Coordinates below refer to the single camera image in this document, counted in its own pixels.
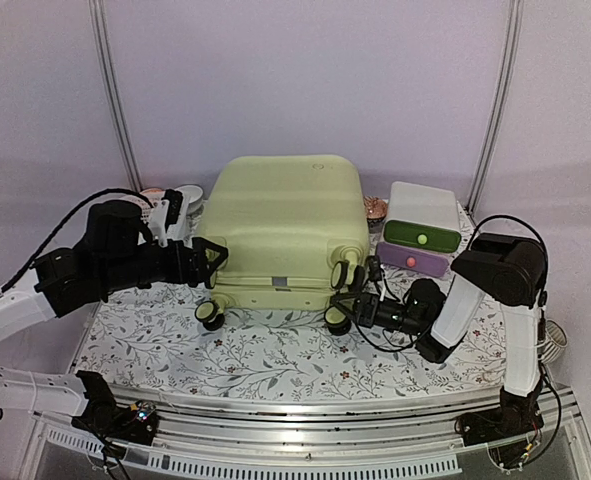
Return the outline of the light green hard-shell suitcase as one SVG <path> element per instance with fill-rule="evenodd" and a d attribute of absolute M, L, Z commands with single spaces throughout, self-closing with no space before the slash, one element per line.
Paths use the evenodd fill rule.
<path fill-rule="evenodd" d="M 219 174 L 193 238 L 227 249 L 195 316 L 229 308 L 325 311 L 365 282 L 369 230 L 357 168 L 334 154 L 243 156 Z"/>

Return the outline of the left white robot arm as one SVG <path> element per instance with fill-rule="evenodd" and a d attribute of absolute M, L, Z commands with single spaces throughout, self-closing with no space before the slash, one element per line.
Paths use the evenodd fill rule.
<path fill-rule="evenodd" d="M 144 220 L 140 206 L 128 200 L 92 205 L 74 247 L 37 251 L 0 287 L 0 342 L 122 290 L 209 286 L 227 248 L 201 237 L 186 244 L 172 230 L 176 222 L 168 216 Z M 0 413 L 7 410 L 69 415 L 103 434 L 116 433 L 125 412 L 97 372 L 58 376 L 0 367 Z"/>

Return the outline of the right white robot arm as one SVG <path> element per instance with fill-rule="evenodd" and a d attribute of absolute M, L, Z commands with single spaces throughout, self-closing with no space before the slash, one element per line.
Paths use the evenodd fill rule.
<path fill-rule="evenodd" d="M 356 286 L 347 288 L 348 267 L 339 262 L 335 291 L 324 313 L 329 332 L 341 336 L 373 326 L 410 336 L 409 348 L 431 363 L 444 362 L 464 340 L 481 303 L 498 303 L 505 329 L 506 367 L 492 427 L 512 436 L 527 424 L 542 388 L 540 348 L 545 337 L 548 250 L 540 233 L 489 233 L 476 227 L 451 262 L 447 292 L 430 279 L 414 281 L 402 298 L 388 288 L 380 259 L 368 257 Z"/>

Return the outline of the white ceramic bowl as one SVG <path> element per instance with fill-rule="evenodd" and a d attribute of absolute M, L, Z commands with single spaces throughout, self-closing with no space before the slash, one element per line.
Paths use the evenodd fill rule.
<path fill-rule="evenodd" d="M 182 185 L 175 190 L 182 194 L 182 211 L 186 217 L 200 210 L 204 201 L 204 190 L 199 185 Z"/>

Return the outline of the pink bowl behind basket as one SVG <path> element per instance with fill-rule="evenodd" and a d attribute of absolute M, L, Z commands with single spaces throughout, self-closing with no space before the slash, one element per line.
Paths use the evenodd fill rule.
<path fill-rule="evenodd" d="M 163 196 L 165 194 L 165 190 L 161 189 L 161 188 L 148 188 L 148 189 L 142 190 L 140 192 L 140 194 L 145 196 L 146 198 L 148 198 L 151 201 L 159 201 L 163 198 Z"/>

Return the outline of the floral patterned tablecloth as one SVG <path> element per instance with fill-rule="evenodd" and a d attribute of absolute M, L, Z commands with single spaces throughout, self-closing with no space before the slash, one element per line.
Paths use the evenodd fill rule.
<path fill-rule="evenodd" d="M 352 329 L 336 337 L 321 313 L 229 309 L 221 329 L 195 319 L 204 288 L 156 284 L 101 304 L 75 357 L 114 385 L 246 401 L 426 398 L 498 389 L 506 367 L 497 302 L 482 301 L 463 342 L 440 364 L 399 334 Z"/>

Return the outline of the purple drawer with pink knob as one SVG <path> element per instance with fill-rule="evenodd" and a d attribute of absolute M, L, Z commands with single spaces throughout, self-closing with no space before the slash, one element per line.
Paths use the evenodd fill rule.
<path fill-rule="evenodd" d="M 434 278 L 443 277 L 450 265 L 448 256 L 387 242 L 377 244 L 376 254 L 383 264 Z"/>

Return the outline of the green drawer with knob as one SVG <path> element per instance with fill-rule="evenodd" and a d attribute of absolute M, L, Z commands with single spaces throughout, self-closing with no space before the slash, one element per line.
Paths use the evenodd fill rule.
<path fill-rule="evenodd" d="M 388 243 L 409 248 L 453 253 L 459 248 L 461 233 L 458 230 L 390 220 L 384 225 L 383 239 Z"/>

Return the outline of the left metal corner post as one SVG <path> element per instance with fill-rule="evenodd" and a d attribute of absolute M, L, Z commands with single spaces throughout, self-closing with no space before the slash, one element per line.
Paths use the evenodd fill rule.
<path fill-rule="evenodd" d="M 141 174 L 129 134 L 113 61 L 106 4 L 101 0 L 89 0 L 88 7 L 100 73 L 127 181 L 133 190 L 141 190 Z"/>

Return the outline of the metal corner post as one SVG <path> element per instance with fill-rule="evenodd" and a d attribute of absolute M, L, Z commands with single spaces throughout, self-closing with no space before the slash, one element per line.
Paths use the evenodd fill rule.
<path fill-rule="evenodd" d="M 113 61 L 106 4 L 101 0 L 89 0 L 88 7 L 100 73 L 127 181 L 133 190 L 141 190 L 141 174 L 129 134 Z"/>
<path fill-rule="evenodd" d="M 516 64 L 523 21 L 523 10 L 523 1 L 516 0 L 509 2 L 506 31 L 490 116 L 471 189 L 466 202 L 466 211 L 471 216 L 475 215 L 475 211 L 480 204 L 496 143 L 499 138 L 502 118 L 509 97 L 512 76 Z"/>

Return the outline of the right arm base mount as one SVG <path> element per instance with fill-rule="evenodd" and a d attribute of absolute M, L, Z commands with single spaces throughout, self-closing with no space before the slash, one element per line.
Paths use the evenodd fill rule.
<path fill-rule="evenodd" d="M 454 430 L 465 446 L 489 446 L 487 453 L 497 467 L 520 469 L 541 444 L 544 421 L 538 396 L 531 392 L 521 397 L 501 389 L 498 407 L 458 416 Z"/>

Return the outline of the right metal corner post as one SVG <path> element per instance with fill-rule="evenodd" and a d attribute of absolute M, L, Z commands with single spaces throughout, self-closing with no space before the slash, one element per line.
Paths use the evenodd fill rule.
<path fill-rule="evenodd" d="M 471 216 L 475 215 L 475 211 L 480 204 L 496 143 L 499 138 L 502 118 L 509 97 L 512 76 L 516 64 L 523 21 L 523 10 L 523 1 L 516 0 L 509 2 L 506 31 L 490 116 L 471 189 L 466 202 L 466 211 Z"/>

